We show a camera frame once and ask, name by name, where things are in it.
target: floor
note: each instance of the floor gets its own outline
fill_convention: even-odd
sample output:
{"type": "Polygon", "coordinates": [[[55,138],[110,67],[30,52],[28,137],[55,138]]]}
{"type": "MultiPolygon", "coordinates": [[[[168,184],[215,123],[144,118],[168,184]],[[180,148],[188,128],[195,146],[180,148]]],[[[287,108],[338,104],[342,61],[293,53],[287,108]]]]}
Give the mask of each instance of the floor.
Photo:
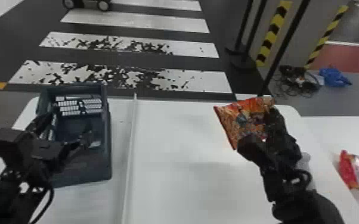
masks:
{"type": "Polygon", "coordinates": [[[113,89],[214,96],[211,93],[254,93],[261,87],[256,71],[238,72],[224,52],[234,29],[223,19],[239,21],[232,13],[244,3],[113,3],[107,13],[95,10],[94,4],[67,11],[61,1],[15,0],[15,7],[5,5],[7,12],[0,17],[0,82],[8,85],[3,88],[28,91],[27,84],[102,82],[113,89]],[[216,16],[219,12],[224,18],[216,16]]]}
{"type": "Polygon", "coordinates": [[[331,34],[312,69],[329,65],[347,73],[359,73],[359,1],[352,1],[339,26],[331,34]]]}
{"type": "MultiPolygon", "coordinates": [[[[102,13],[94,5],[67,11],[61,1],[0,0],[0,127],[11,126],[47,85],[102,82],[109,95],[204,101],[234,101],[261,89],[260,74],[234,69],[224,49],[246,1],[113,2],[102,13]]],[[[277,102],[303,116],[359,116],[359,1],[312,68],[328,65],[354,85],[277,102]]]]}

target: stanchion base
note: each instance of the stanchion base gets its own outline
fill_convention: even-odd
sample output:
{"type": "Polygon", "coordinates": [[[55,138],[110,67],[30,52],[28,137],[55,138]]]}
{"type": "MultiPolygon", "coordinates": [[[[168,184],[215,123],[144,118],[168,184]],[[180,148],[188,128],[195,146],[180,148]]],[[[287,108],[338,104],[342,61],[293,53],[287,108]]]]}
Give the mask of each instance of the stanchion base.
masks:
{"type": "Polygon", "coordinates": [[[241,55],[243,46],[240,46],[238,49],[235,48],[235,44],[234,43],[229,43],[225,46],[225,51],[227,51],[229,54],[233,54],[233,55],[241,55]]]}
{"type": "Polygon", "coordinates": [[[246,61],[242,57],[232,57],[231,65],[240,71],[250,71],[256,69],[256,62],[247,58],[246,61]]]}

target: blue object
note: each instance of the blue object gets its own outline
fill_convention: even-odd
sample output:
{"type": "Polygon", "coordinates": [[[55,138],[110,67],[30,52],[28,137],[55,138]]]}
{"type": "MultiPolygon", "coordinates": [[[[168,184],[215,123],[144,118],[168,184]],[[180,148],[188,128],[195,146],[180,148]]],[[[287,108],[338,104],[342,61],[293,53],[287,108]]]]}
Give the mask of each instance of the blue object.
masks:
{"type": "Polygon", "coordinates": [[[320,69],[320,76],[324,77],[324,83],[332,87],[345,87],[351,86],[352,83],[347,79],[338,69],[320,69]]]}

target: red floor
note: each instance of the red floor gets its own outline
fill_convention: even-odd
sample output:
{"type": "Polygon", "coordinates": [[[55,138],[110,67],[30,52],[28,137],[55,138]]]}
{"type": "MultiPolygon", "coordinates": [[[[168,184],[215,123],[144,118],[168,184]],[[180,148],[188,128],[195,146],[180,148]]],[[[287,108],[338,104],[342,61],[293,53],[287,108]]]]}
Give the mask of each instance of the red floor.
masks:
{"type": "Polygon", "coordinates": [[[311,69],[329,65],[340,71],[359,73],[359,46],[325,45],[311,69]]]}

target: wheel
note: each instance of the wheel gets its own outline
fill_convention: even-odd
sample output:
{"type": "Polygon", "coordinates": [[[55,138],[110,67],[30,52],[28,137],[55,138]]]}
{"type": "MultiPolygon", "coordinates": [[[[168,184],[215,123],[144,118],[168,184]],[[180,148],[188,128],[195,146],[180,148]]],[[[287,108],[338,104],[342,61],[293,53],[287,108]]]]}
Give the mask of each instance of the wheel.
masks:
{"type": "Polygon", "coordinates": [[[97,8],[100,11],[108,11],[110,9],[110,1],[106,1],[106,0],[98,0],[97,1],[97,8]]]}
{"type": "Polygon", "coordinates": [[[72,10],[75,8],[75,2],[74,0],[63,0],[63,5],[69,10],[72,10]]]}

